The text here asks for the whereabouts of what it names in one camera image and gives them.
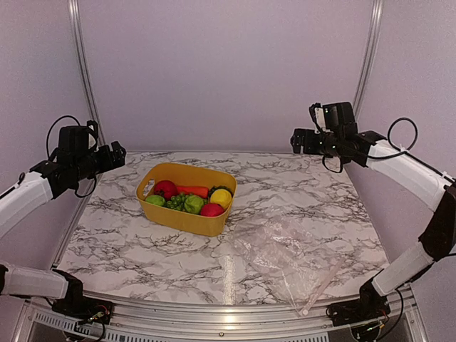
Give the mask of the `light green toy apple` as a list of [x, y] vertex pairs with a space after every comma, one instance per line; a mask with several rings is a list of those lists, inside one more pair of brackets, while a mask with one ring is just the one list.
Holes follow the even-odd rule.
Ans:
[[167, 202], [166, 199], [160, 195], [150, 195], [145, 198], [145, 201], [158, 207], [164, 207]]

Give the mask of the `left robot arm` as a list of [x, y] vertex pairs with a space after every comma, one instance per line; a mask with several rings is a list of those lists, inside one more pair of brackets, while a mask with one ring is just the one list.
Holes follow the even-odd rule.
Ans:
[[[83, 148], [63, 164], [44, 160], [21, 174], [19, 181], [1, 194], [1, 236], [66, 190], [77, 190], [81, 180], [122, 167], [125, 156], [125, 149], [115, 141], [110, 146]], [[65, 271], [14, 266], [5, 261], [1, 263], [1, 295], [52, 300], [53, 311], [78, 319], [80, 325], [94, 321], [108, 324], [113, 306], [84, 296], [82, 281]]]

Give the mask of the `red toy tomato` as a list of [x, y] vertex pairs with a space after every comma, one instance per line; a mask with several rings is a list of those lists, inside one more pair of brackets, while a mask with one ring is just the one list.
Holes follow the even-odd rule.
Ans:
[[153, 187], [153, 194], [163, 197], [166, 201], [178, 195], [177, 186], [170, 180], [162, 180]]

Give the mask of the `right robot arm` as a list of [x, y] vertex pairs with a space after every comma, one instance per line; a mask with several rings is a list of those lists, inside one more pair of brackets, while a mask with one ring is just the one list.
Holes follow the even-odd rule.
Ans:
[[392, 198], [384, 190], [374, 191], [373, 186], [361, 191], [375, 230], [393, 260], [361, 286], [358, 299], [331, 304], [327, 310], [334, 326], [389, 314], [388, 295], [419, 279], [455, 246], [455, 180], [373, 131], [297, 128], [291, 146], [296, 154], [337, 157], [342, 165], [354, 162], [367, 167], [409, 192], [400, 199], [397, 188]]

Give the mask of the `clear zip top bag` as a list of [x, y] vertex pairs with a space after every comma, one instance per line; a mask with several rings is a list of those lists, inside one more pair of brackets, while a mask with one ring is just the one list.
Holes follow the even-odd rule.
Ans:
[[270, 283], [273, 295], [301, 317], [309, 315], [346, 261], [278, 207], [239, 221], [228, 241]]

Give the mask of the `yellow plastic basket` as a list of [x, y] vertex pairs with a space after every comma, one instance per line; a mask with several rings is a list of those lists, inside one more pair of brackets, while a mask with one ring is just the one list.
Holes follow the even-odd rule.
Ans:
[[216, 185], [228, 187], [231, 191], [237, 190], [236, 179], [228, 173], [211, 170], [203, 167], [183, 165], [171, 162], [160, 163], [148, 171], [136, 189], [136, 197], [147, 219], [166, 227], [208, 237], [221, 234], [227, 222], [230, 208], [217, 217], [180, 212], [164, 207], [158, 207], [145, 201], [144, 193], [149, 182], [156, 185], [159, 181], [169, 180], [176, 185], [203, 186], [211, 188]]

